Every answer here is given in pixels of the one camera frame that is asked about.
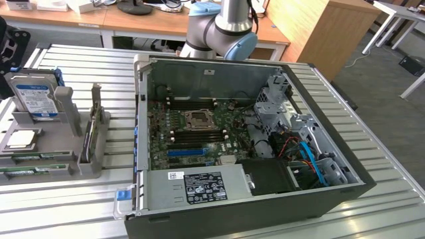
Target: white table leg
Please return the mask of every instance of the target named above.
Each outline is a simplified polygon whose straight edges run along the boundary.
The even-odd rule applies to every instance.
[[[377,41],[379,37],[381,36],[383,32],[385,31],[388,25],[391,24],[392,20],[395,19],[395,14],[389,15],[389,17],[387,18],[385,22],[383,23],[383,26],[380,28],[380,30],[377,31],[377,33],[375,34],[372,40],[368,43],[368,46],[365,47],[364,51],[361,52],[364,55],[368,54],[369,49],[373,45],[373,43]]]
[[[284,51],[285,51],[285,48],[287,48],[287,45],[283,45],[283,44],[276,45],[276,48],[275,48],[272,56],[271,56],[271,61],[280,61],[280,58],[282,58]]]
[[[114,49],[114,31],[111,30],[100,30],[100,34],[102,34],[102,39],[104,42],[104,48],[111,48]]]
[[[404,40],[404,38],[407,37],[407,35],[411,33],[411,31],[413,30],[413,28],[417,26],[419,21],[415,21],[412,23],[412,25],[409,26],[409,28],[407,29],[407,31],[404,32],[404,34],[401,35],[399,41],[396,42],[396,44],[393,45],[392,49],[395,50],[399,46],[399,44],[401,43],[401,41]]]
[[[409,94],[416,90],[416,88],[421,85],[421,83],[425,81],[425,73],[420,76],[420,78],[413,82],[413,84],[409,86],[407,91],[400,95],[403,99],[405,99]]]
[[[401,17],[399,17],[397,21],[395,22],[393,26],[391,27],[391,29],[388,30],[387,34],[384,35],[384,37],[381,38],[380,42],[377,43],[377,47],[381,47],[384,42],[387,41],[387,39],[391,37],[391,34],[393,33],[393,31],[396,30],[396,28],[399,27],[401,22]]]

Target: aluminum workbench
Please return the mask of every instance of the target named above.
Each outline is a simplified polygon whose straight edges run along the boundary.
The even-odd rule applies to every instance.
[[[138,51],[52,45],[36,49],[26,67],[62,68],[74,102],[88,111],[92,83],[100,83],[103,106],[112,113],[100,178],[0,186],[2,238],[127,238],[112,216],[118,188],[132,183]],[[316,68],[289,64],[345,139],[377,186],[328,214],[219,238],[420,238],[425,236],[425,193]],[[295,101],[301,99],[295,94]],[[14,103],[0,103],[0,138]]]

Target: motherboard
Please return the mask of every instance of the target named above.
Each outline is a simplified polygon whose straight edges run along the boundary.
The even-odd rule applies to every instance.
[[[150,102],[152,170],[235,164],[255,156],[236,101]]]

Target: power supply label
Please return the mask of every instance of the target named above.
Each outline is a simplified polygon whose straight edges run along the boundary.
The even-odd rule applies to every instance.
[[[188,203],[227,200],[227,191],[220,172],[186,175]]]
[[[58,108],[50,88],[43,85],[16,85],[19,97],[28,108],[28,112],[38,117],[54,117]]]

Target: blue pcie slot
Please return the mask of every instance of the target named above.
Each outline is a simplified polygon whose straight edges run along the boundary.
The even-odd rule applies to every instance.
[[[179,157],[179,156],[204,156],[207,154],[207,149],[195,149],[195,150],[182,150],[182,151],[172,151],[167,152],[168,157]]]

